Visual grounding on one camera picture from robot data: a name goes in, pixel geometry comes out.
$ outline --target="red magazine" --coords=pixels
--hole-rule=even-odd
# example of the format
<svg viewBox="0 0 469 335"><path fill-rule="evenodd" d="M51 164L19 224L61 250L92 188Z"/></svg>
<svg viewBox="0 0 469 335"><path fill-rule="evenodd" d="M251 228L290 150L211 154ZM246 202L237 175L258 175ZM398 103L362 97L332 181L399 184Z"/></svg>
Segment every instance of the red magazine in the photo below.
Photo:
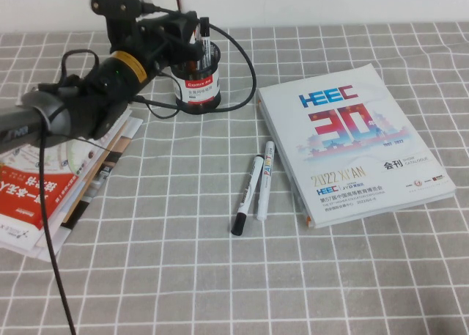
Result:
<svg viewBox="0 0 469 335"><path fill-rule="evenodd" d="M107 147L130 112L95 143ZM45 150L45 203L49 224L103 150L83 141L67 141ZM43 235L39 195L39 149L24 146L0 157L0 242L30 250Z"/></svg>

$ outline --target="white marker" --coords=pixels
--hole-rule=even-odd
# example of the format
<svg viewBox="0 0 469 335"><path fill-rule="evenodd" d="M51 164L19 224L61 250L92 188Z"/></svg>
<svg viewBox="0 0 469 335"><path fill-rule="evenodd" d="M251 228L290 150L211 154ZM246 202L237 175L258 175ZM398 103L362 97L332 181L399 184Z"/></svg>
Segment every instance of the white marker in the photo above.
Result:
<svg viewBox="0 0 469 335"><path fill-rule="evenodd" d="M257 220L267 219L267 207L269 206L270 181L272 180L273 156L276 146L272 141L265 144L264 168L262 170L261 192L259 195L259 207L257 208Z"/></svg>
<svg viewBox="0 0 469 335"><path fill-rule="evenodd" d="M254 195L254 191L256 190L257 181L259 180L259 175L261 173L263 163L264 158L261 155L258 155L254 158L251 173L249 174L248 185L244 190L243 199L241 199L240 207L237 210L236 220L233 224L233 235L241 236L243 233L246 215L248 214L249 205L251 205L251 200Z"/></svg>

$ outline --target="table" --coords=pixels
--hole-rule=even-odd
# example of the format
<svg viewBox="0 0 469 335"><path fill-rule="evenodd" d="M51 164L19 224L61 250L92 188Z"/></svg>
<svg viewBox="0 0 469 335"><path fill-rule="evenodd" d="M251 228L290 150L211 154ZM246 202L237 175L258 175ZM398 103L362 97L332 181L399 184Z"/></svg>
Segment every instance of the table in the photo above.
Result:
<svg viewBox="0 0 469 335"><path fill-rule="evenodd" d="M230 29L259 86L372 63L456 183L456 198L308 229L276 162L270 215L229 234L270 138L254 102L229 114L144 120L59 253L80 335L466 334L469 327L469 23ZM222 103L251 86L219 35ZM58 79L104 32L0 36L1 106ZM83 73L92 57L72 57ZM169 80L143 95L170 101ZM255 211L256 203L251 208ZM0 251L0 335L68 334L48 263Z"/></svg>

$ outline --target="logo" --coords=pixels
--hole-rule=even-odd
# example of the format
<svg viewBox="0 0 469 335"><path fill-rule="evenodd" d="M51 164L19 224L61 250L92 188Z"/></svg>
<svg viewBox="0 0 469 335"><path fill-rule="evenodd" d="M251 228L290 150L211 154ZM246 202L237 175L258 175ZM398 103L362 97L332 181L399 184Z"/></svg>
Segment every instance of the logo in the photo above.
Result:
<svg viewBox="0 0 469 335"><path fill-rule="evenodd" d="M270 176L271 175L271 173L270 173L271 169L272 169L272 157L268 155L265 158L264 175Z"/></svg>
<svg viewBox="0 0 469 335"><path fill-rule="evenodd" d="M346 100L350 98L357 98L358 95L347 94L345 91L347 89L351 89L352 85L349 84L347 86L332 88L332 89L325 89L319 92L312 92L309 93L309 98L304 98L303 95L298 95L303 104L303 107L308 108L308 102L311 102L313 106L320 106L322 104L339 102L340 100Z"/></svg>
<svg viewBox="0 0 469 335"><path fill-rule="evenodd" d="M185 82L185 86L187 88L202 88L205 87L213 82L213 75L208 76L202 80L197 81L187 81Z"/></svg>
<svg viewBox="0 0 469 335"><path fill-rule="evenodd" d="M316 190L317 195L320 196L322 194L332 194L333 192L337 192L339 189L337 186L325 187L321 188L320 190Z"/></svg>

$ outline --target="black marker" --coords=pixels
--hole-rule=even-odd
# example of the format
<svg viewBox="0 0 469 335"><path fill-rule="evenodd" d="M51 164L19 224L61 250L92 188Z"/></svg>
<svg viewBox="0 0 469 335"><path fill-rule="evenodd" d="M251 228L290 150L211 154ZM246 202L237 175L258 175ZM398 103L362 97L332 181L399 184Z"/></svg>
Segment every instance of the black marker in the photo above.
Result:
<svg viewBox="0 0 469 335"><path fill-rule="evenodd" d="M202 47L204 49L204 57L199 61L199 69L205 69L212 64L212 51L210 49L210 22L208 18L200 18L199 35Z"/></svg>
<svg viewBox="0 0 469 335"><path fill-rule="evenodd" d="M236 236L241 236L244 229L244 223L246 221L246 214L248 214L249 205L251 205L251 200L256 190L257 181L262 170L262 164L264 163L264 158L261 155L258 155L254 158L252 163L251 173L249 174L248 185L246 186L243 194L243 199L239 209L237 210L236 220L234 221L232 234Z"/></svg>

